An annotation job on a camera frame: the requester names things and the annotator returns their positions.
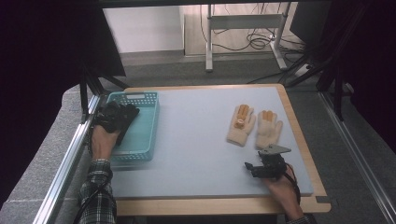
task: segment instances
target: beige glove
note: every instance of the beige glove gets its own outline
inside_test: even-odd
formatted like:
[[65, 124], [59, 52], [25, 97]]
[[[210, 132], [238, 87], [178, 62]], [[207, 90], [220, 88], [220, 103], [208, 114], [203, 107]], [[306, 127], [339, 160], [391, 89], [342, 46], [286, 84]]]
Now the beige glove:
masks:
[[259, 148], [268, 147], [271, 144], [276, 144], [282, 130], [283, 122], [279, 120], [276, 122], [276, 113], [271, 110], [259, 113], [257, 130], [256, 146]]
[[228, 142], [240, 147], [245, 145], [256, 121], [256, 116], [252, 113], [253, 108], [248, 105], [239, 105], [235, 108], [230, 131], [227, 134]]

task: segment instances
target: basket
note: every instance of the basket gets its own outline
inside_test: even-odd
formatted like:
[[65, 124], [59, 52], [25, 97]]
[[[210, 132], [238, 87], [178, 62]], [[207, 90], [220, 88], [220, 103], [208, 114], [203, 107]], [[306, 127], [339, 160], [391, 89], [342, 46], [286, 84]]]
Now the basket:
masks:
[[112, 92], [107, 99], [107, 102], [111, 101], [120, 105], [133, 104], [140, 109], [121, 145], [113, 148], [112, 163], [151, 161], [160, 110], [158, 93], [155, 91]]

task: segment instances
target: wall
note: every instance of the wall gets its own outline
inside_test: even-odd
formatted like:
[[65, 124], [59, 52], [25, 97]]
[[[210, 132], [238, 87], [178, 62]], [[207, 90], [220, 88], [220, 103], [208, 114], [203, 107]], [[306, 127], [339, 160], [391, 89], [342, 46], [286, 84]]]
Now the wall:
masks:
[[104, 12], [119, 53], [184, 49], [179, 7], [106, 8]]

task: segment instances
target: glove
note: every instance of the glove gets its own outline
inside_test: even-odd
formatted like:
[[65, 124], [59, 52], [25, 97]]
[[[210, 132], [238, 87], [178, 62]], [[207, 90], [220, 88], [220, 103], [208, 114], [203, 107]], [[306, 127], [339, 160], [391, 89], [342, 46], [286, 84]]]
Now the glove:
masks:
[[249, 108], [248, 105], [239, 105], [235, 108], [230, 131], [227, 134], [228, 142], [240, 147], [245, 145], [256, 121], [256, 116], [252, 113], [253, 108]]
[[259, 113], [256, 146], [263, 149], [271, 144], [276, 144], [282, 130], [283, 122], [276, 122], [276, 113], [271, 110]]
[[132, 121], [139, 114], [140, 109], [135, 105], [119, 105], [111, 101], [101, 108], [94, 124], [99, 124], [105, 128], [108, 133], [120, 131], [116, 145], [119, 146]]

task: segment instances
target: aluminum rail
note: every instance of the aluminum rail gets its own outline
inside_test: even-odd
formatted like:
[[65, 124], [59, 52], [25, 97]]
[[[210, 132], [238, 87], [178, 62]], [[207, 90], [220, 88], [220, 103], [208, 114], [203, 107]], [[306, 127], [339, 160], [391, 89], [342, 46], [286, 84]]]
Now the aluminum rail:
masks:
[[55, 204], [58, 202], [59, 196], [62, 192], [64, 187], [64, 182], [66, 181], [72, 167], [73, 163], [76, 160], [76, 156], [78, 154], [79, 149], [81, 148], [82, 144], [84, 143], [86, 132], [88, 131], [92, 120], [94, 112], [96, 108], [99, 106], [103, 96], [96, 96], [94, 95], [91, 98], [89, 104], [89, 117], [87, 121], [83, 124], [79, 124], [76, 130], [75, 135], [69, 145], [69, 148], [64, 155], [64, 159], [56, 173], [52, 184], [49, 187], [49, 191], [47, 192], [46, 197], [41, 204], [37, 215], [35, 216], [35, 220], [33, 223], [48, 223], [50, 216], [52, 215], [52, 211], [54, 210]]
[[370, 168], [366, 159], [364, 159], [364, 156], [361, 154], [359, 146], [356, 144], [355, 140], [353, 139], [345, 123], [343, 121], [340, 121], [333, 112], [332, 100], [328, 95], [325, 95], [322, 92], [319, 93], [319, 96], [323, 100], [323, 103], [326, 106], [327, 112], [329, 113], [332, 122], [335, 125], [335, 128], [340, 133], [341, 137], [346, 143], [346, 146], [349, 150], [349, 153], [353, 161], [355, 162], [356, 166], [361, 172], [361, 176], [366, 182], [366, 185], [369, 188], [369, 190], [372, 192], [379, 206], [379, 209], [382, 211], [385, 219], [389, 224], [396, 223], [396, 210], [391, 198], [388, 196], [384, 187], [375, 177], [373, 170]]

